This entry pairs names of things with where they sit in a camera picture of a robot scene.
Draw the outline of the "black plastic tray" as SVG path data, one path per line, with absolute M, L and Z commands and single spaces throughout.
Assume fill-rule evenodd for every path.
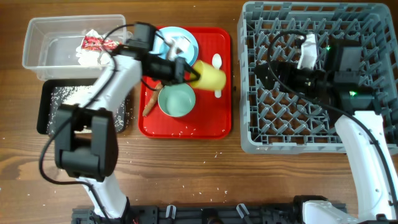
M 57 79 L 47 80 L 42 87 L 40 99 L 39 115 L 37 118 L 37 131 L 39 134 L 46 134 L 46 125 L 48 121 L 48 113 L 50 108 L 50 95 L 57 86 L 92 86 L 96 81 L 95 78 L 81 79 Z

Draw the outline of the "brown carrot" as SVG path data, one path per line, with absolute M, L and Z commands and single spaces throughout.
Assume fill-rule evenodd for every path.
M 149 102 L 144 107 L 144 110 L 142 112 L 143 116 L 147 116 L 152 111 L 153 107 L 157 103 L 157 100 L 158 100 L 159 93 L 160 93 L 161 89 L 163 89 L 163 84 L 162 83 L 158 83 L 155 86 L 155 91 L 153 92 L 152 96 L 150 97 Z

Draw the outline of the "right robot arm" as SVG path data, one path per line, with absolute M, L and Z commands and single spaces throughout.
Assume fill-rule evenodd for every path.
M 358 221 L 396 223 L 397 172 L 387 148 L 376 92 L 359 83 L 360 43 L 333 40 L 322 70 L 315 70 L 309 60 L 312 45 L 302 40 L 301 46 L 298 64 L 269 60 L 255 67 L 255 75 L 264 86 L 279 83 L 284 92 L 327 110 L 348 156 Z

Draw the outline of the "white napkin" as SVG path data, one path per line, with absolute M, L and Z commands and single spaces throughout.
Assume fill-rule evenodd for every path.
M 90 30 L 85 36 L 103 38 L 94 29 Z M 104 50 L 100 50 L 100 51 L 83 50 L 81 48 L 82 42 L 76 48 L 76 57 L 78 58 L 78 63 L 80 65 L 95 66 L 95 65 L 106 65 L 106 64 L 110 63 L 111 58 Z

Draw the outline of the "yellow plastic cup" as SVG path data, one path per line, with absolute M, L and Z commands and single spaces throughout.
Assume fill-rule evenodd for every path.
M 201 60 L 197 60 L 193 69 L 200 74 L 197 81 L 191 82 L 190 86 L 199 90 L 221 91 L 226 85 L 226 74 Z

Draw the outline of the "white plastic spoon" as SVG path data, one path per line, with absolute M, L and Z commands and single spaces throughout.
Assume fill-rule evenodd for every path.
M 212 58 L 212 66 L 219 70 L 222 66 L 222 59 L 220 54 L 214 54 L 213 58 Z M 215 97 L 216 98 L 221 98 L 221 90 L 216 90 L 215 91 Z

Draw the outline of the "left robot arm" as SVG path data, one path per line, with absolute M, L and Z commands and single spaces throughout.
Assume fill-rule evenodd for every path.
M 82 185 L 93 202 L 93 221 L 127 223 L 130 202 L 119 187 L 114 170 L 118 141 L 114 114 L 131 89 L 144 76 L 161 83 L 187 83 L 201 75 L 183 58 L 194 52 L 193 42 L 180 34 L 168 37 L 151 24 L 137 22 L 131 39 L 106 50 L 110 64 L 75 104 L 62 104 L 55 117 L 55 164 L 69 177 L 70 185 Z

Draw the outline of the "red serving tray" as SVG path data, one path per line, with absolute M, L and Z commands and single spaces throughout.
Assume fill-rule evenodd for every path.
M 210 91 L 195 89 L 196 103 L 192 111 L 181 118 L 167 116 L 155 105 L 147 116 L 142 115 L 152 91 L 141 85 L 138 129 L 148 138 L 221 139 L 228 135 L 232 124 L 231 107 L 231 37 L 219 27 L 185 27 L 198 42 L 198 59 L 211 63 L 220 54 L 221 70 L 226 74 L 226 86 L 221 97 Z

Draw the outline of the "mint green bowl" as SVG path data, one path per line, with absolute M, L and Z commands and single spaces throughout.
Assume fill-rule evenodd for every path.
M 183 117 L 194 108 L 196 95 L 188 84 L 165 86 L 158 95 L 158 105 L 167 116 Z

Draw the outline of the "grey dishwasher rack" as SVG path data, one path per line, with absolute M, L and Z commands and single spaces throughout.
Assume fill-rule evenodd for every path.
M 315 68 L 324 67 L 330 41 L 355 40 L 362 46 L 360 83 L 377 92 L 384 134 L 397 153 L 397 36 L 392 14 L 382 3 L 250 1 L 237 24 L 241 71 L 240 133 L 243 151 L 251 154 L 344 152 L 328 113 L 279 85 L 265 87 L 255 75 L 268 60 L 299 61 L 291 35 L 312 33 L 317 43 Z

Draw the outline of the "spilled white rice pile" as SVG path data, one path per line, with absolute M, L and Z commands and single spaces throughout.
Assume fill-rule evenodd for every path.
M 50 108 L 46 125 L 46 134 L 55 133 L 55 114 L 61 104 L 74 105 L 81 96 L 86 96 L 90 86 L 57 86 L 50 95 Z M 123 101 L 114 114 L 114 126 L 117 133 L 121 133 L 125 127 L 125 102 Z

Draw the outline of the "clear plastic bin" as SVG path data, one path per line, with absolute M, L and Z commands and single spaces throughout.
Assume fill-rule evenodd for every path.
M 122 14 L 33 18 L 25 35 L 22 66 L 39 80 L 97 78 L 105 65 L 80 64 L 77 48 L 89 31 L 104 35 L 125 23 Z

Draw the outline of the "large white plate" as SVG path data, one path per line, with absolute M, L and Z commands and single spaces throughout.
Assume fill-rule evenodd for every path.
M 165 39 L 186 37 L 191 42 L 191 45 L 186 52 L 179 53 L 177 57 L 184 58 L 189 65 L 193 65 L 196 62 L 198 58 L 198 42 L 188 30 L 181 27 L 164 27 L 161 28 L 157 34 L 159 36 L 155 37 L 153 50 L 150 52 L 151 54 L 166 59 L 169 47 L 165 44 Z

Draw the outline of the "red snack wrapper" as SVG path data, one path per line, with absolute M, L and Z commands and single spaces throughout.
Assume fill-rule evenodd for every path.
M 107 50 L 112 51 L 114 50 L 120 42 L 115 40 L 103 40 L 99 37 L 92 37 L 92 36 L 85 36 L 83 39 L 81 48 L 83 50 L 90 50 L 90 51 L 100 51 L 100 50 Z

